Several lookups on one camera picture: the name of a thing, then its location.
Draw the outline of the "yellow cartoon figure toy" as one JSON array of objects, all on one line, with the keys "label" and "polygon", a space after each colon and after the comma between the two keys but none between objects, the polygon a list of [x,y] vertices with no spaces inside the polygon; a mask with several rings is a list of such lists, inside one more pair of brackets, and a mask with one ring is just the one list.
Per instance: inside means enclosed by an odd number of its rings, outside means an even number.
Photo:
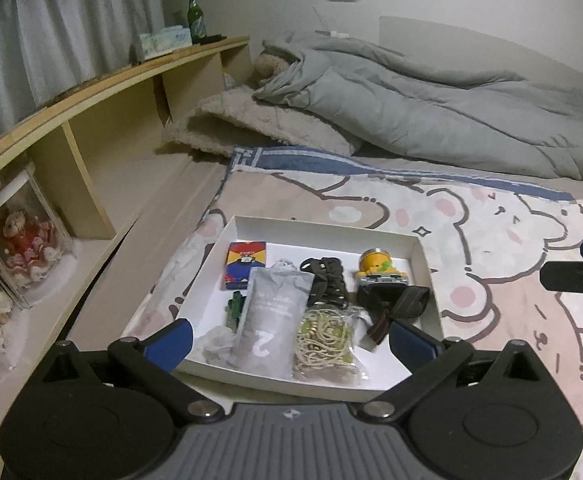
[{"label": "yellow cartoon figure toy", "polygon": [[396,269],[389,252],[381,248],[363,252],[357,270],[357,288],[375,285],[409,285],[407,274]]}]

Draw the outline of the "wooden bedside shelf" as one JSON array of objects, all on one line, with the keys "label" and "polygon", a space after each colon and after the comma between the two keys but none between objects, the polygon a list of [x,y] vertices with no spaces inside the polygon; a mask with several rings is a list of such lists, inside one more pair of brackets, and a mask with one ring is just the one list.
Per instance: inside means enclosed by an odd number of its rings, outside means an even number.
[{"label": "wooden bedside shelf", "polygon": [[0,139],[0,170],[28,155],[76,237],[74,272],[29,311],[22,358],[0,380],[0,422],[58,337],[96,349],[124,332],[224,174],[165,145],[165,124],[249,70],[244,37],[186,48],[89,84]]}]

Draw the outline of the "grey quilted duvet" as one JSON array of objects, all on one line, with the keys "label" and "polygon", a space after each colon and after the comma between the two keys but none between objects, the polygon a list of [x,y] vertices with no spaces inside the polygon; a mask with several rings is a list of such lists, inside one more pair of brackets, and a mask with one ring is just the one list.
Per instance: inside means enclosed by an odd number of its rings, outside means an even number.
[{"label": "grey quilted duvet", "polygon": [[287,68],[256,99],[304,110],[392,154],[469,169],[583,180],[583,89],[509,70],[443,70],[320,32],[264,42]]}]

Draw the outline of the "green plastic clip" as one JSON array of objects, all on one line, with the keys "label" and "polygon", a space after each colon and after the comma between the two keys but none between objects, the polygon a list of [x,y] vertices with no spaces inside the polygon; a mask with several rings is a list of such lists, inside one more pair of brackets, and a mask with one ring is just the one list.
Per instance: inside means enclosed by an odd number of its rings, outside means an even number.
[{"label": "green plastic clip", "polygon": [[226,326],[233,332],[237,331],[240,324],[246,297],[239,291],[234,290],[232,297],[226,304]]}]

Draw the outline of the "crumpled clear plastic wrap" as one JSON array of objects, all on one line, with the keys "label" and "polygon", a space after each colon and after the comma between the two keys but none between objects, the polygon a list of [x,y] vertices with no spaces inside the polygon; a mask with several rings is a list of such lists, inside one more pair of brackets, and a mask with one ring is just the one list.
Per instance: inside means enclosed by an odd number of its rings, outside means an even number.
[{"label": "crumpled clear plastic wrap", "polygon": [[226,366],[234,346],[236,334],[228,326],[216,326],[197,337],[191,353],[194,360],[214,366]]}]

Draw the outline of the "green glass bottle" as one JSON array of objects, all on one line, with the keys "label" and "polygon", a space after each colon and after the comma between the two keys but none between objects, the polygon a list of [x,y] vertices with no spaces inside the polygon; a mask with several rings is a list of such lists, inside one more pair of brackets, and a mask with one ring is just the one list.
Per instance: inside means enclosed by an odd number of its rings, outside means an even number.
[{"label": "green glass bottle", "polygon": [[188,28],[194,44],[200,44],[207,37],[204,12],[197,0],[188,0]]}]

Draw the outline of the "red blue card box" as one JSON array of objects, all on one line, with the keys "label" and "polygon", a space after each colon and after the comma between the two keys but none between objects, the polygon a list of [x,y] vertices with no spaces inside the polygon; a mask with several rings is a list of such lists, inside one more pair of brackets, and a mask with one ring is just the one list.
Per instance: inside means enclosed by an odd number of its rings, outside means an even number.
[{"label": "red blue card box", "polygon": [[266,264],[266,242],[232,242],[226,255],[224,287],[227,290],[246,289],[252,269],[264,268]]}]

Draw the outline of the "beige fleece pillow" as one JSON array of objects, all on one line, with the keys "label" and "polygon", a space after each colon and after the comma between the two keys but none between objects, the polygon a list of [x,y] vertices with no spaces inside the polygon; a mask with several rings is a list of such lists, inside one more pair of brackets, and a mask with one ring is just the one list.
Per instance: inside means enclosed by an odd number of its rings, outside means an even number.
[{"label": "beige fleece pillow", "polygon": [[304,146],[351,156],[363,141],[319,117],[256,100],[239,86],[199,100],[180,119],[165,126],[162,140],[229,157],[234,148]]}]

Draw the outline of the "white shallow cardboard tray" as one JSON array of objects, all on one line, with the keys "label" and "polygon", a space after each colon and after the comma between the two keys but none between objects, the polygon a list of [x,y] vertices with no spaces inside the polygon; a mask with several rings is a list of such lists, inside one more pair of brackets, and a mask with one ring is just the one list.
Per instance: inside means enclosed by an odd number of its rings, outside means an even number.
[{"label": "white shallow cardboard tray", "polygon": [[[391,255],[393,265],[406,273],[411,284],[431,285],[425,252],[415,236],[353,226],[235,216],[226,226],[220,226],[217,238],[195,234],[177,250],[129,322],[127,334],[144,338],[175,318],[186,318],[193,327],[194,337],[200,338],[226,322],[226,304],[231,293],[224,287],[223,273],[233,242],[266,243],[269,264],[280,259],[299,264],[307,258],[336,257],[343,264],[350,290],[355,289],[357,263],[363,252],[372,248],[385,249]],[[208,364],[197,352],[191,352],[179,368],[186,374],[226,385],[345,401],[369,400],[411,374],[392,354],[387,341],[379,346],[362,344],[355,348],[354,355],[363,368],[362,382],[354,386],[336,385],[325,380],[309,382],[250,375]]]}]

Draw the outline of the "tissue box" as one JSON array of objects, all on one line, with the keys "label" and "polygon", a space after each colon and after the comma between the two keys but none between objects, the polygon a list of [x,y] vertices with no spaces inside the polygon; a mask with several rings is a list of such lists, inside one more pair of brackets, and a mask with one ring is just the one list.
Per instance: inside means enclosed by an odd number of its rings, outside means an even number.
[{"label": "tissue box", "polygon": [[193,44],[188,28],[177,25],[159,30],[154,34],[142,34],[136,44],[136,52],[140,58],[156,58]]}]

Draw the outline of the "cartoon bear print blanket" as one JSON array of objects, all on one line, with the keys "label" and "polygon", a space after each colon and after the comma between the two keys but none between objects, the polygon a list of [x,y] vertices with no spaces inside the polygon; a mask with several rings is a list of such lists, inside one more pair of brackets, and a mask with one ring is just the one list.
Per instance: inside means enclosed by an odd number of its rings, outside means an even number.
[{"label": "cartoon bear print blanket", "polygon": [[[583,295],[548,292],[544,263],[578,260],[583,191],[422,162],[363,162],[310,148],[239,148],[195,232],[170,259],[128,330],[147,335],[182,309],[222,229],[236,216],[411,235],[433,277],[433,315],[482,349],[511,338],[537,349],[583,425]],[[583,479],[583,453],[575,470]]]}]

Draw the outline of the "dark brown hair claw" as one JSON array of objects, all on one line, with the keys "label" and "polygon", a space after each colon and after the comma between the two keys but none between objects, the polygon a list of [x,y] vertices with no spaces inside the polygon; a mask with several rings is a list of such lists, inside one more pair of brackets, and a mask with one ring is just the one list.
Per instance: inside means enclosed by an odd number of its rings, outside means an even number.
[{"label": "dark brown hair claw", "polygon": [[313,283],[308,299],[308,307],[331,306],[346,310],[349,306],[349,292],[343,275],[341,260],[335,257],[308,258],[299,270],[313,275]]}]

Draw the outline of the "white charger plug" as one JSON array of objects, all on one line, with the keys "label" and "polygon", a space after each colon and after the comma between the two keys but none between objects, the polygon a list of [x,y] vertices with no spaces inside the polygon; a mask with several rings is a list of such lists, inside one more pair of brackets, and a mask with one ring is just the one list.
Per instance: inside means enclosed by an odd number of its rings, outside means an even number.
[{"label": "white charger plug", "polygon": [[346,32],[336,32],[336,30],[332,30],[331,32],[329,32],[329,36],[331,38],[337,38],[337,39],[349,39],[350,35],[347,34]]}]

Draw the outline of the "grey window curtain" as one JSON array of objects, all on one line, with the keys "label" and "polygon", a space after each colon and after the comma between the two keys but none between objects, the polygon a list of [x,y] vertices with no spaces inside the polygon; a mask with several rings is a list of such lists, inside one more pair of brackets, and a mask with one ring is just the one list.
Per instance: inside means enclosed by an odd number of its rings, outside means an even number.
[{"label": "grey window curtain", "polygon": [[0,0],[0,135],[65,91],[130,64],[162,0]]}]

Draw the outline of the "doll in clear case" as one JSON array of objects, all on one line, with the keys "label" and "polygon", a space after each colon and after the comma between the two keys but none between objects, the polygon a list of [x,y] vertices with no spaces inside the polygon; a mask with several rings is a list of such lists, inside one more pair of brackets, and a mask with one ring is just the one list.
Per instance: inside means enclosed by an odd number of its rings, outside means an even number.
[{"label": "doll in clear case", "polygon": [[31,308],[57,292],[76,270],[74,241],[46,199],[36,167],[0,173],[0,278]]}]

